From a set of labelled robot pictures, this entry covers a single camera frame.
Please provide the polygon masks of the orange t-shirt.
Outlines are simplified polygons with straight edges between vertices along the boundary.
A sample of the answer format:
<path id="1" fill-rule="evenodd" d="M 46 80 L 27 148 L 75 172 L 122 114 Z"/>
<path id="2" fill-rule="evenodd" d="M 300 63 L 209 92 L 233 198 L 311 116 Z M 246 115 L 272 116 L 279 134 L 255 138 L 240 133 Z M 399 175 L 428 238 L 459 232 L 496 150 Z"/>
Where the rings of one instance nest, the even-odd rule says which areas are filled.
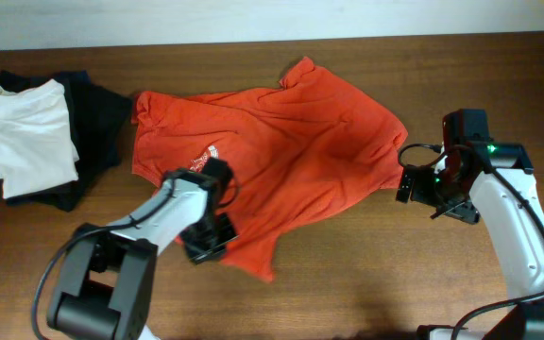
<path id="1" fill-rule="evenodd" d="M 160 184 L 217 158 L 239 183 L 228 213 L 237 231 L 223 263 L 262 280 L 286 232 L 332 217 L 380 189 L 398 187 L 403 123 L 311 59 L 276 89 L 189 97 L 145 91 L 135 102 L 132 170 Z"/>

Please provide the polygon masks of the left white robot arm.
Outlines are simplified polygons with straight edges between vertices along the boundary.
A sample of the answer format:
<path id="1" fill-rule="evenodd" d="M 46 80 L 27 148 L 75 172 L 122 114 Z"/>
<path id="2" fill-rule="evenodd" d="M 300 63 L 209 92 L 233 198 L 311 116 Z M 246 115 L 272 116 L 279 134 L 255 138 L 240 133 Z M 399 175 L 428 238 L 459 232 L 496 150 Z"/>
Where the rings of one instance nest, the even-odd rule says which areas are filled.
<path id="1" fill-rule="evenodd" d="M 147 325 L 158 257 L 179 238 L 193 264 L 221 259 L 237 233 L 223 211 L 233 178 L 225 162 L 180 168 L 127 216 L 80 226 L 54 255 L 59 278 L 46 314 L 72 339 L 151 339 Z"/>

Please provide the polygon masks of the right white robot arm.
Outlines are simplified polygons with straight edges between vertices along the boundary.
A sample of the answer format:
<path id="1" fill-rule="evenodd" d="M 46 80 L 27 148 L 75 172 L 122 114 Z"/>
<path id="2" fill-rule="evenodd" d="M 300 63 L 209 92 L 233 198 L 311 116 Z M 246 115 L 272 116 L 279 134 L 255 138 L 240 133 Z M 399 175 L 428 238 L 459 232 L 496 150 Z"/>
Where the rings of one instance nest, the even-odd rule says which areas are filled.
<path id="1" fill-rule="evenodd" d="M 520 144 L 432 145 L 437 158 L 403 167 L 397 199 L 420 202 L 468 223 L 484 221 L 507 298 L 453 326 L 421 325 L 419 339 L 544 339 L 544 212 Z"/>

